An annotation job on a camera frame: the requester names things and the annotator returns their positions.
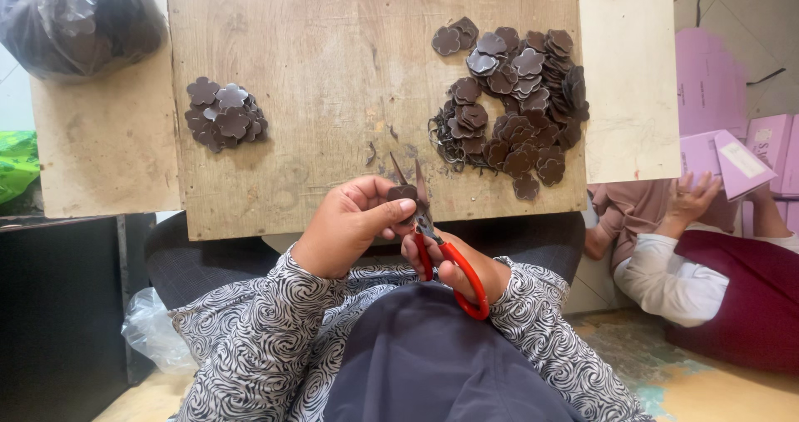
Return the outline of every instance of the hand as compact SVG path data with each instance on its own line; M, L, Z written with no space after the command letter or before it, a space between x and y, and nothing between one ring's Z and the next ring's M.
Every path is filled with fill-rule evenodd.
M716 177L711 180L713 175L710 171L703 172L699 177L699 182L692 189L691 183L694 181L694 172L688 172L681 179L674 179L671 181L669 189L669 201L666 204L665 215L663 222L658 231L666 230L668 233L655 233L664 234L673 238L679 238L685 227L694 222L702 214L707 211L710 203L718 194L718 190L722 188L722 179Z
M457 236L441 232L438 229L435 230L435 234L440 236L444 241L452 243L474 268L480 281L483 282L483 288L488 297L488 305L496 302L505 292L507 283L511 279L511 268L495 261L489 256L477 252ZM414 271L419 274L419 277L424 279L424 265L422 264L421 256L419 256L419 249L414 242L414 236L414 233L405 235L402 241L402 255L413 266ZM427 247L427 253L430 254L431 263L434 267L439 269L439 279L441 282L447 286L451 286L455 291L463 294L466 300L476 304L477 300L474 296L474 289L471 287L464 271L451 261L445 261L444 255L433 239L425 236L424 245Z
M410 226L399 222L414 213L416 203L386 202L393 186L383 177L364 176L330 190L294 245L294 261L315 276L343 278L375 236L391 240L395 234L411 232Z

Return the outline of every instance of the black cabinet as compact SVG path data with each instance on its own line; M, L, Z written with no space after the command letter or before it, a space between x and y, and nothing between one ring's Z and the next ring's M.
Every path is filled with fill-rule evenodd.
M154 224L112 216L0 233L0 420L91 421L149 373L120 330L128 292L147 285L141 246Z

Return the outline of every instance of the scissors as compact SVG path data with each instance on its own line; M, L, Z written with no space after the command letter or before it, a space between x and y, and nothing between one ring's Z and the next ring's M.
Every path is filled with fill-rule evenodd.
M474 289L474 294L477 296L478 304L475 307L469 303L463 294L455 291L454 298L458 301L458 305L464 309L466 314L474 317L476 320L483 320L488 317L488 297L486 297L486 290L483 288L483 282L477 276L474 268L466 261L463 255L458 252L452 243L445 242L440 236L436 235L433 231L433 218L430 216L430 203L427 200L427 187L424 184L424 177L422 176L422 168L419 166L419 160L416 160L416 185L408 184L405 175L400 170L394 154L389 152L389 156L394 163L394 171L399 178L399 186L388 190L387 199L389 201L396 201L397 199L413 199L416 201L416 211L413 215L403 221L403 223L413 223L414 229L414 242L416 248L419 250L419 257L424 265L425 278L424 281L433 280L433 264L430 261L430 254L424 246L424 237L432 238L439 246L439 250L446 260L449 260L463 269L469 284Z

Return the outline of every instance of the red scissor handle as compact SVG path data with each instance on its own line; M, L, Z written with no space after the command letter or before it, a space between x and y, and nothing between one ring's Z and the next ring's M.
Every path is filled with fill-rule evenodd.
M430 262L430 254L427 253L427 248L424 246L424 235L422 233L416 232L416 236L414 237L414 241L416 243L416 248L419 249L419 256L422 259L422 264L424 264L424 273L426 275L425 281L430 281L433 278L433 265ZM451 243L443 243L439 244L439 249L441 249L441 253L444 255L444 258L457 264L458 267L463 269L464 273L466 274L466 278L469 280L469 284L471 288L474 289L474 294L477 297L477 307L473 304L469 303L464 297L463 294L455 291L454 292L454 299L458 301L458 305L464 309L466 314L474 317L476 320L483 320L488 317L488 297L486 296L486 290L483 288L483 282L480 281L480 277L477 276L477 273L472 268L471 264L466 261L463 255L458 252L458 249L455 248L454 245Z
M433 264L430 262L430 254L427 253L427 248L424 246L424 235L416 232L413 240L416 242L416 248L419 250L419 257L422 259L424 265L425 278L423 281L433 280Z

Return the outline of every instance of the black plastic bag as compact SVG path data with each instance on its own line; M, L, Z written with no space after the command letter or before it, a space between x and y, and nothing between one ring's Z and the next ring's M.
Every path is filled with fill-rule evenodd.
M42 80L103 76L155 53L165 37L155 0L0 0L0 42Z

